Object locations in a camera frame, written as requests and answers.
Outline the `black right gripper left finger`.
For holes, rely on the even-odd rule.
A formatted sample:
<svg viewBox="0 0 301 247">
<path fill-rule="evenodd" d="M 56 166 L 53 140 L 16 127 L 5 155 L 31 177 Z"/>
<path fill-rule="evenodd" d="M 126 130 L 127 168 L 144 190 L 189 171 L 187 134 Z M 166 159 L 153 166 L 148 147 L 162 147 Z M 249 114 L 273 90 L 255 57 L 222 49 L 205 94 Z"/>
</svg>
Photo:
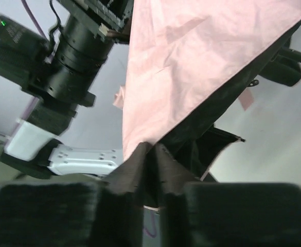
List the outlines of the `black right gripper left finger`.
<svg viewBox="0 0 301 247">
<path fill-rule="evenodd" d="M 100 182 L 0 183 L 0 246 L 142 246 L 147 151 Z"/>
</svg>

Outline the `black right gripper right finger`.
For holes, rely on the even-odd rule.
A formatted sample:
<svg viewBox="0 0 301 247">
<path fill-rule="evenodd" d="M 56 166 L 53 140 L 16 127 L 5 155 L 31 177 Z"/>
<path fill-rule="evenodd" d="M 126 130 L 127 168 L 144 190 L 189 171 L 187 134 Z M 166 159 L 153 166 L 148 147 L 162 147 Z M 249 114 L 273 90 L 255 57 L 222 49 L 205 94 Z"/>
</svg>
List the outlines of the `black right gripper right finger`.
<svg viewBox="0 0 301 247">
<path fill-rule="evenodd" d="M 154 148 L 162 246 L 301 246 L 301 188 L 201 182 Z"/>
</svg>

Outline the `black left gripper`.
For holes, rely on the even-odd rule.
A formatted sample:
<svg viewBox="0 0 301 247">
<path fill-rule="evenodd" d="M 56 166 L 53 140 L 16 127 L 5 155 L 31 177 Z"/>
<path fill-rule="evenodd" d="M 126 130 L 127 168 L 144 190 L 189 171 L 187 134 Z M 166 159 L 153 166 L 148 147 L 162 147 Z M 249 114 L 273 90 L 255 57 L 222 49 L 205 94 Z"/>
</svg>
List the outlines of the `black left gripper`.
<svg viewBox="0 0 301 247">
<path fill-rule="evenodd" d="M 130 42 L 133 1 L 60 1 L 95 37 L 118 44 Z"/>
</svg>

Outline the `pink folding umbrella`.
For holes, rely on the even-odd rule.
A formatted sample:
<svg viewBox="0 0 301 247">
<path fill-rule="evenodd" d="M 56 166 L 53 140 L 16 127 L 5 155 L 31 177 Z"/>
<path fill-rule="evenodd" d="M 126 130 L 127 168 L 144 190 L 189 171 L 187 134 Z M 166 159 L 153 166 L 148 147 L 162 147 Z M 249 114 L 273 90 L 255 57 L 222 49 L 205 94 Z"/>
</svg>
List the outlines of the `pink folding umbrella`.
<svg viewBox="0 0 301 247">
<path fill-rule="evenodd" d="M 123 159 L 162 143 L 204 178 L 236 137 L 213 123 L 301 24 L 301 1 L 135 1 L 122 106 Z"/>
</svg>

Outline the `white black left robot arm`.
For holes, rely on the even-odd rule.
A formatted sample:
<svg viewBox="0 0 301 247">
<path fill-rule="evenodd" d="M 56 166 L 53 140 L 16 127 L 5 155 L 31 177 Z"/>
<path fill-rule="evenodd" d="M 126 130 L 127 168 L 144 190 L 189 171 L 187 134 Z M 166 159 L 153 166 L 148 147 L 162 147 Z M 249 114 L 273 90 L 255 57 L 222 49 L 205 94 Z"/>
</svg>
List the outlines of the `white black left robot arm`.
<svg viewBox="0 0 301 247">
<path fill-rule="evenodd" d="M 36 98 L 6 142 L 0 161 L 37 179 L 87 174 L 101 179 L 119 166 L 115 150 L 72 148 L 58 136 L 89 92 L 115 43 L 128 44 L 133 1 L 61 1 L 69 12 L 44 38 L 0 14 L 0 76 Z"/>
</svg>

